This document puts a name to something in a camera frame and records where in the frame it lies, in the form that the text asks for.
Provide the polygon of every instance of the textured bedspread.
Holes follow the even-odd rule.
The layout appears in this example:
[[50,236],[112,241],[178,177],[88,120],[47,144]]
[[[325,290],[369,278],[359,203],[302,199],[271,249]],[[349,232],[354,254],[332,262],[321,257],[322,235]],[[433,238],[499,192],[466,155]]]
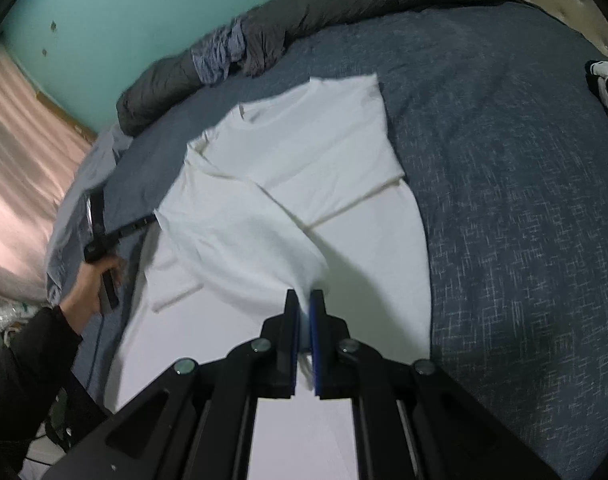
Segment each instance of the textured bedspread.
[[[237,102],[310,75],[377,72],[427,233],[433,358],[563,478],[587,478],[608,451],[608,119],[583,68],[599,57],[521,4],[329,28],[257,79],[200,90],[138,137],[107,182],[107,228],[159,205],[187,141]],[[120,246],[131,276],[141,241]],[[106,318],[96,397],[131,287]],[[82,382],[97,330],[76,362]]]

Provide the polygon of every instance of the screw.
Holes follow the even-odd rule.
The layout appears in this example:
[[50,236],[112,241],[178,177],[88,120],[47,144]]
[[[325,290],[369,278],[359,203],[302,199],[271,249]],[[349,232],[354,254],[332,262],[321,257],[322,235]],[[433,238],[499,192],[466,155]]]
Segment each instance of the screw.
[[173,370],[178,375],[186,375],[195,370],[195,361],[192,359],[180,359],[173,365]]
[[433,375],[435,373],[435,365],[428,359],[415,361],[413,366],[415,367],[415,371],[420,375]]
[[258,337],[251,341],[253,352],[268,352],[271,349],[271,342],[263,337]]
[[357,349],[360,347],[360,342],[355,339],[342,339],[337,347],[341,352],[352,354],[353,352],[357,352]]

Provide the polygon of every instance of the human hand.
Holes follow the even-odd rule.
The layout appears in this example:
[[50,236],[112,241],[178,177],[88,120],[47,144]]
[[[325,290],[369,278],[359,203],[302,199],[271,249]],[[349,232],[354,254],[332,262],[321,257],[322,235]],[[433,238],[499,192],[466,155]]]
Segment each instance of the human hand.
[[60,303],[62,314],[77,334],[81,334],[91,317],[100,312],[102,274],[110,270],[115,284],[120,285],[121,266],[122,260],[114,254],[108,254],[94,264],[82,262],[79,266],[75,285]]

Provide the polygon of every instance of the black jacket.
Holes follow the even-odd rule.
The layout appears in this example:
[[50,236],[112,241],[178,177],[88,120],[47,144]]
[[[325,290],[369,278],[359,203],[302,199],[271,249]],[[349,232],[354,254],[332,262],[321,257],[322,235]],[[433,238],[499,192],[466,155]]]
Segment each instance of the black jacket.
[[0,479],[17,479],[81,341],[59,307],[44,308],[0,349]]

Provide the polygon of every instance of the teal wall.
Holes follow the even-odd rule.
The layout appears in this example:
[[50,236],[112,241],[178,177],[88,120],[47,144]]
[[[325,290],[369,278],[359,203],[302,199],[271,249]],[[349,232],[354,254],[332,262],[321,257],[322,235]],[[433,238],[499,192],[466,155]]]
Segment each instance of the teal wall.
[[100,130],[114,121],[120,93],[151,62],[264,1],[18,0],[2,40],[36,85]]

